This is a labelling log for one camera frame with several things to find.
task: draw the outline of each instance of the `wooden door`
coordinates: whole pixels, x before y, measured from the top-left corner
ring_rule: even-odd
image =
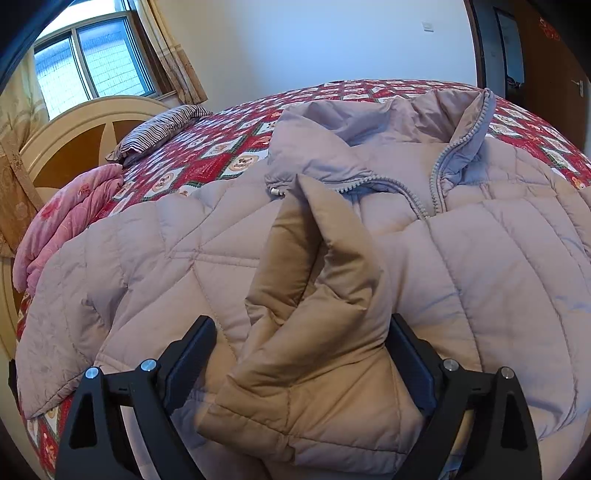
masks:
[[[514,0],[514,14],[524,58],[523,106],[584,149],[587,76],[558,33],[527,0]]]

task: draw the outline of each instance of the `bedspread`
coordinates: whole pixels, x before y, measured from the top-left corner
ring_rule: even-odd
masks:
[[[353,80],[292,90],[229,108],[193,125],[125,170],[123,188],[95,220],[139,202],[174,192],[188,195],[210,181],[240,175],[267,156],[275,121],[288,105],[318,99],[386,102],[396,95],[409,98],[445,88],[477,89],[430,80]],[[547,122],[511,102],[497,100],[487,135],[528,151],[579,189],[591,186],[591,163],[585,155]],[[28,303],[25,297],[20,332]],[[45,415],[25,421],[31,443],[50,476],[55,474],[59,440],[71,403],[69,397]]]

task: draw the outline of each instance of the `wall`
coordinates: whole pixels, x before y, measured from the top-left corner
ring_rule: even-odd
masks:
[[[160,2],[215,111],[331,80],[476,84],[463,0]],[[423,31],[421,22],[435,32]]]

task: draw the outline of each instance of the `metal screw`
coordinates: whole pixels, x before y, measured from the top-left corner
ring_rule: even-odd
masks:
[[[86,378],[96,378],[99,375],[99,369],[96,367],[90,367],[86,373],[85,373],[85,377]]]
[[[153,358],[148,358],[147,360],[144,360],[142,362],[140,368],[144,372],[151,372],[154,368],[156,368],[156,360],[154,360]]]
[[[515,372],[509,367],[503,367],[501,368],[501,375],[509,380],[515,376]]]
[[[460,368],[460,364],[457,363],[453,358],[446,358],[443,361],[443,368],[450,372],[455,372],[458,368]]]

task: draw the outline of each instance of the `beige curtain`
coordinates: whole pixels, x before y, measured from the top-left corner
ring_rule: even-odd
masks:
[[[14,256],[43,207],[19,151],[48,121],[31,49],[0,95],[0,257]]]
[[[207,100],[205,91],[183,47],[174,39],[160,11],[158,0],[134,0],[135,9],[164,71],[183,103]]]

